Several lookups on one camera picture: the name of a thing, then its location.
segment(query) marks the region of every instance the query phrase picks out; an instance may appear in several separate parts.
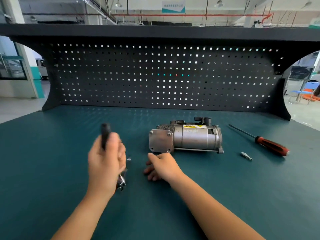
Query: black tool handle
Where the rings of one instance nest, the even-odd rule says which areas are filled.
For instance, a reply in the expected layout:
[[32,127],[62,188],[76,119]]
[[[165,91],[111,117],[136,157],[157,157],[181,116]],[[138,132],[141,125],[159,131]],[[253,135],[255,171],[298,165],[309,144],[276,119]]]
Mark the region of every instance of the black tool handle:
[[101,147],[105,151],[106,150],[106,143],[111,133],[111,127],[108,123],[103,123],[101,125]]

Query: screwdriver shaft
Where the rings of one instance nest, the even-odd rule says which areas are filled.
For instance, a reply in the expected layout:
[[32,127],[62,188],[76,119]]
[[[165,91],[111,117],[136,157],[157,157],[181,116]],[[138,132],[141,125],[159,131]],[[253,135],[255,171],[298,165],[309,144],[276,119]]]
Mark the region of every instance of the screwdriver shaft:
[[255,136],[253,136],[253,135],[251,135],[251,134],[243,131],[242,129],[239,129],[239,128],[237,128],[237,127],[234,127],[233,125],[230,125],[230,124],[229,124],[229,126],[231,126],[232,128],[235,128],[235,129],[238,130],[238,131],[241,131],[241,132],[245,133],[245,134],[248,135],[248,136],[251,136],[251,137],[255,138]]

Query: compressor motor housing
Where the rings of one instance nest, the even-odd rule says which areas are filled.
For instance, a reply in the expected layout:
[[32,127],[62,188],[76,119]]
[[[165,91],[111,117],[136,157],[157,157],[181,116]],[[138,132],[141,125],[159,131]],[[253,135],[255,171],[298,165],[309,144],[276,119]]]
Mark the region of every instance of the compressor motor housing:
[[212,118],[195,117],[194,120],[199,122],[175,120],[150,130],[149,149],[158,153],[174,150],[223,153],[220,127],[212,125]]

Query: workbench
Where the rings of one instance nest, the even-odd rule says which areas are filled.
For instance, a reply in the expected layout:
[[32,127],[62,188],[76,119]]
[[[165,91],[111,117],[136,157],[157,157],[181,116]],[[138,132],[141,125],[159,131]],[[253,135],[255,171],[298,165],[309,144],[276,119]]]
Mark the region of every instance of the workbench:
[[[86,193],[87,154],[103,122],[132,160],[127,187],[110,200],[92,239],[206,239],[170,186],[143,175],[150,129],[195,116],[221,127],[225,153],[176,151],[184,173],[266,239],[319,239],[319,131],[262,113],[75,105],[0,124],[1,239],[50,239],[65,222]],[[228,124],[291,155],[275,156]]]

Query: right hand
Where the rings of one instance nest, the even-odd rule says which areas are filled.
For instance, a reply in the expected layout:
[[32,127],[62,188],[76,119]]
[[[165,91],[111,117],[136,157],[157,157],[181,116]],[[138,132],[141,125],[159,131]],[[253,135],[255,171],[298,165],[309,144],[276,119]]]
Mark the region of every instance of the right hand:
[[171,184],[184,175],[170,153],[162,153],[158,156],[148,153],[148,158],[149,160],[146,162],[148,167],[144,170],[145,174],[149,174],[148,180],[163,179]]

